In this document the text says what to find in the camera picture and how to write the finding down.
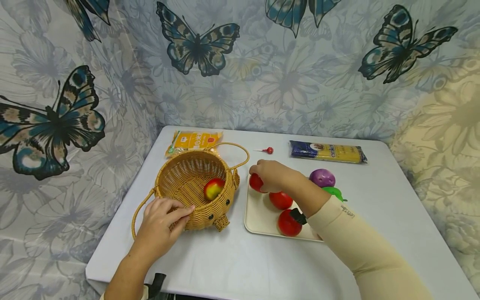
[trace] table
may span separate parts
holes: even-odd
[[[154,185],[165,163],[165,149],[175,130],[213,131],[167,126],[150,150],[140,172],[86,267],[88,280],[109,282],[133,240],[132,215]],[[289,157],[289,140],[359,145],[368,165]],[[235,300],[360,300],[353,275],[323,243],[249,233],[243,224],[249,167],[258,159],[275,159],[305,175],[317,168],[332,171],[348,205],[363,216],[418,272],[436,300],[478,300],[460,266],[382,142],[224,130],[223,141],[243,145],[250,162],[240,167],[240,187],[222,232],[215,227],[186,231],[150,269],[167,274],[163,289],[172,293]],[[275,149],[272,155],[254,149]],[[218,148],[229,166],[245,153]],[[136,222],[142,221],[143,209]]]

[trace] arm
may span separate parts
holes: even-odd
[[[432,299],[395,249],[336,197],[278,162],[261,160],[252,172],[264,181],[263,191],[284,191],[295,200],[310,226],[352,271],[362,300]]]
[[[100,300],[147,299],[144,280],[148,270],[176,242],[194,208],[184,208],[180,202],[164,198],[156,198],[147,205],[132,248],[120,262]],[[175,227],[170,230],[170,225],[175,222]]]

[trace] plastic tray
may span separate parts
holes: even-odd
[[[245,209],[245,228],[256,234],[265,234],[288,239],[313,240],[323,242],[313,231],[310,225],[305,224],[296,237],[286,237],[280,233],[276,225],[278,216],[282,212],[275,208],[268,198],[268,193],[262,194],[250,187],[248,184],[250,176],[247,177],[247,201]],[[290,209],[298,208],[294,202]]]

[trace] red tomato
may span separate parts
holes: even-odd
[[[290,208],[293,203],[293,199],[284,192],[271,192],[268,195],[268,198],[270,198],[270,202],[272,202],[273,206],[280,210]]]
[[[294,218],[290,216],[291,209],[284,210],[278,217],[278,229],[280,232],[287,237],[297,236],[302,228],[302,224],[295,221]]]
[[[260,179],[260,176],[258,176],[258,174],[253,173],[252,175],[250,175],[250,179],[248,180],[248,183],[250,184],[252,189],[256,190],[257,192],[261,192],[264,194],[266,193],[260,190],[264,182]]]
[[[222,192],[225,181],[220,178],[213,178],[204,187],[205,199],[212,201]]]

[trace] pig-shaped basket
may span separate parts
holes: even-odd
[[[245,165],[250,154],[244,147],[233,143],[229,144],[241,148],[247,154],[247,159],[232,168],[212,148],[204,150],[188,150],[174,155],[158,172],[155,187],[145,200],[140,203],[132,219],[132,236],[135,238],[135,221],[138,212],[147,200],[155,194],[156,197],[171,198],[180,201],[185,207],[195,205],[190,214],[186,230],[204,229],[215,225],[222,231],[230,223],[226,213],[233,204],[233,195],[239,187],[240,177],[237,168]],[[214,178],[225,181],[222,192],[212,201],[205,199],[204,186]]]

